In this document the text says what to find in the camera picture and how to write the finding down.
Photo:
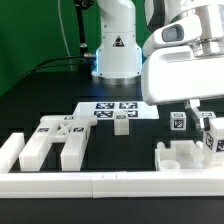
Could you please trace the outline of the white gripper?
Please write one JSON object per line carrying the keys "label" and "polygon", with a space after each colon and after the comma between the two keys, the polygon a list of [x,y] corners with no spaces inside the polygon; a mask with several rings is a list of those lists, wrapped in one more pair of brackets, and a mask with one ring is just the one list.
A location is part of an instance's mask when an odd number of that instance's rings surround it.
{"label": "white gripper", "polygon": [[143,64],[141,90],[148,105],[186,101],[186,113],[203,131],[199,99],[224,96],[224,56],[196,58],[189,46],[156,50]]}

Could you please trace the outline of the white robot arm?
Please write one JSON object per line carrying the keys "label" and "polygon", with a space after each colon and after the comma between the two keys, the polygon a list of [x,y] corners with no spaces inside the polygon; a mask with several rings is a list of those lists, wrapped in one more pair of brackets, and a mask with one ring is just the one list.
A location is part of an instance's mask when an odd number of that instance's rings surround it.
{"label": "white robot arm", "polygon": [[149,105],[183,102],[198,130],[210,121],[200,100],[224,96],[224,0],[144,0],[151,35],[136,43],[132,0],[97,0],[101,45],[95,80],[112,85],[141,81]]}

